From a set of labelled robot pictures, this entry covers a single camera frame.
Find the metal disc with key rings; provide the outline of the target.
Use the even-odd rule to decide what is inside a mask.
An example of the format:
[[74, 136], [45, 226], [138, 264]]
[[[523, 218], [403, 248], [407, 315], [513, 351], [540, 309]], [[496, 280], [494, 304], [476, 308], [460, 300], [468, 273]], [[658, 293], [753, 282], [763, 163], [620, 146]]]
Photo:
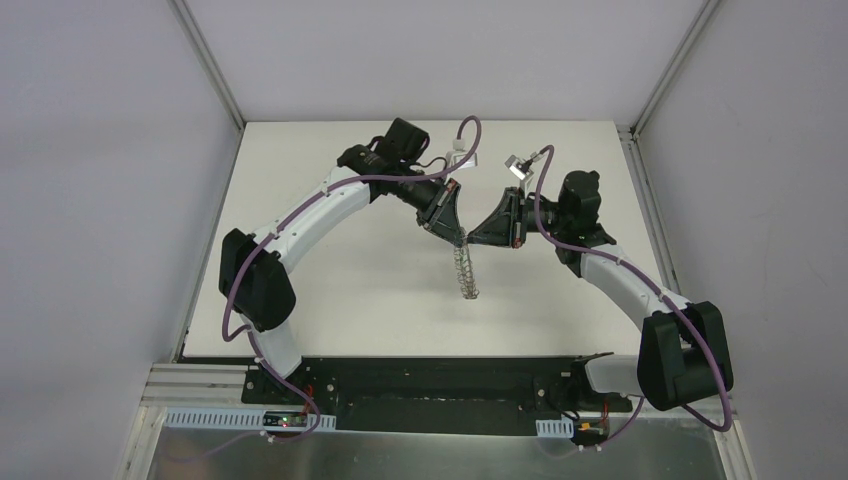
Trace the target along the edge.
[[474, 300], [479, 296], [479, 289], [474, 275], [473, 262], [467, 245], [455, 247], [453, 251], [456, 278], [462, 297]]

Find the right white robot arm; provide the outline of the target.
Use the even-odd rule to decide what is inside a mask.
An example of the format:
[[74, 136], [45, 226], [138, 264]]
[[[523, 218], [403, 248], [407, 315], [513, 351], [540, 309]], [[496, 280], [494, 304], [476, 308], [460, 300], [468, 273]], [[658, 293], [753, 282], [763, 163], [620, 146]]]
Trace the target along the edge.
[[694, 303], [642, 273], [600, 224], [600, 176], [566, 175], [557, 200], [511, 187], [468, 236], [471, 244], [520, 248], [531, 232], [553, 240], [559, 261], [604, 293], [640, 331], [636, 355], [600, 354], [578, 361], [569, 400], [595, 408], [607, 393], [640, 396], [660, 411], [716, 396], [730, 417], [733, 372], [723, 317], [710, 302]]

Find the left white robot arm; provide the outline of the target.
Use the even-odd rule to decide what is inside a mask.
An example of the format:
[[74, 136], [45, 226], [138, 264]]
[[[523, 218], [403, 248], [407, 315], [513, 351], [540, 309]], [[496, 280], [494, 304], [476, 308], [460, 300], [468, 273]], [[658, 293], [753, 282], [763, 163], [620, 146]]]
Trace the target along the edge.
[[481, 137], [480, 120], [465, 118], [445, 167], [427, 174], [418, 161], [429, 134], [397, 118], [385, 134], [346, 149], [300, 205], [253, 232], [233, 229], [225, 235], [218, 275], [226, 298], [222, 337], [230, 342], [247, 334], [256, 362], [270, 373], [266, 389], [279, 403], [293, 404], [305, 390], [305, 378], [295, 371], [303, 355], [288, 322], [297, 303], [291, 274], [298, 263], [342, 221], [381, 196], [413, 207], [420, 227], [461, 246], [461, 186], [451, 175], [476, 161]]

